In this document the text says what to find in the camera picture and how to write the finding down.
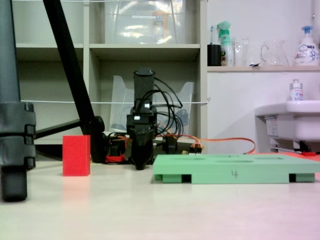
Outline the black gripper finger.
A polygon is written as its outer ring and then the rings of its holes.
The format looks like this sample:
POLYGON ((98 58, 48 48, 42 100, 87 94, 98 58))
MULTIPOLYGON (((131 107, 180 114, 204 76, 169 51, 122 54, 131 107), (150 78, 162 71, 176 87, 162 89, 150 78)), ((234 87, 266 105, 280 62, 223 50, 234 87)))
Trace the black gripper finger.
POLYGON ((148 131, 148 164, 151 164, 153 161, 153 154, 154 154, 154 146, 153 140, 155 138, 155 131, 149 130, 148 131))
POLYGON ((139 171, 144 170, 150 161, 150 140, 145 134, 133 134, 131 158, 135 169, 139 171))

